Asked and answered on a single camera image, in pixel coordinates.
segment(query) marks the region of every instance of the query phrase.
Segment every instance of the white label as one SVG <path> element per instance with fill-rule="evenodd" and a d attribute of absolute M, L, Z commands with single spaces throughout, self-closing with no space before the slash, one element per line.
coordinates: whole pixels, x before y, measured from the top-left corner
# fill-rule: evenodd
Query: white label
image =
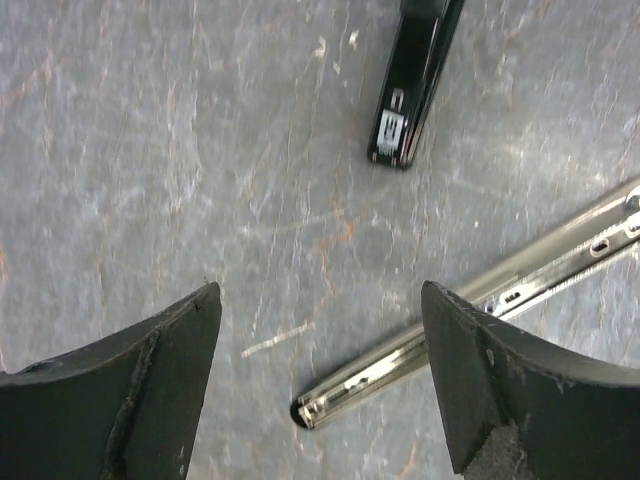
<path fill-rule="evenodd" d="M 390 110 L 382 111 L 382 121 L 378 130 L 378 151 L 388 155 L 398 149 L 404 117 Z"/>

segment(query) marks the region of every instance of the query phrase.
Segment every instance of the slate floor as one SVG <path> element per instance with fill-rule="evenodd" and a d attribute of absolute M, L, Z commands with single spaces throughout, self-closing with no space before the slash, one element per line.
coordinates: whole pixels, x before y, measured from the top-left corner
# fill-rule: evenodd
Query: slate floor
<path fill-rule="evenodd" d="M 189 479 L 453 478 L 428 372 L 314 433 L 289 402 L 640 173 L 640 5 L 467 0 L 399 174 L 364 157 L 398 4 L 0 0 L 3 368 L 215 280 Z M 640 367 L 639 274 L 519 324 Z"/>

